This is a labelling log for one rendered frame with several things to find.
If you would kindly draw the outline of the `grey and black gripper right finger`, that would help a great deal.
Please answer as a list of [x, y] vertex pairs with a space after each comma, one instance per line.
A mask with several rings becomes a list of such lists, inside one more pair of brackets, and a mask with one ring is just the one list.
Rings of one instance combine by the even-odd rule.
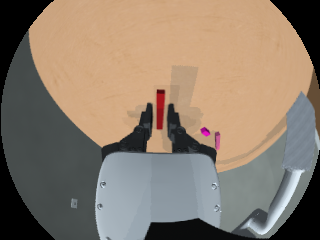
[[169, 140], [172, 141], [172, 153], [200, 152], [211, 156], [214, 163], [216, 163], [216, 149], [200, 144], [186, 133], [186, 129], [181, 126], [179, 113], [174, 110], [173, 103], [168, 104], [167, 133]]

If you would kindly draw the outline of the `dark red rod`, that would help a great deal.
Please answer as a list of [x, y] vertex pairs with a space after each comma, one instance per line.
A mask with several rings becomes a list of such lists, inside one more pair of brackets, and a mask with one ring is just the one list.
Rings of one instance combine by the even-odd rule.
[[165, 90], [157, 89], [157, 129], [163, 130]]

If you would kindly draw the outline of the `short magenta rod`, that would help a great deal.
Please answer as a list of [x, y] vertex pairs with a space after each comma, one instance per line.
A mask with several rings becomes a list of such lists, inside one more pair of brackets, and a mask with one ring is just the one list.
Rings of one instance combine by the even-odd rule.
[[203, 135], [205, 135], [206, 137], [207, 137], [208, 135], [210, 135], [210, 132], [209, 132], [209, 130], [208, 130], [207, 128], [203, 127], [203, 128], [200, 129], [200, 130], [201, 130], [201, 133], [202, 133]]

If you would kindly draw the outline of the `pink rod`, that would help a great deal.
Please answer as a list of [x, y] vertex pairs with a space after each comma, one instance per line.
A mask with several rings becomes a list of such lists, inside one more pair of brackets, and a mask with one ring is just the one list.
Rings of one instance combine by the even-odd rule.
[[220, 149], [220, 133], [219, 131], [218, 132], [215, 132], [215, 145], [216, 145], [216, 150], [219, 150]]

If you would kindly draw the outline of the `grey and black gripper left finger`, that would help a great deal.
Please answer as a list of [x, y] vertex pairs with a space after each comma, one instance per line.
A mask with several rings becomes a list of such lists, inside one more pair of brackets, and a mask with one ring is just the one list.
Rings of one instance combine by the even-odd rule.
[[147, 103], [146, 112], [141, 112], [139, 125], [133, 132], [121, 139], [119, 142], [111, 143], [102, 147], [102, 162], [105, 157], [114, 151], [136, 151], [146, 152], [147, 141], [152, 135], [153, 105]]

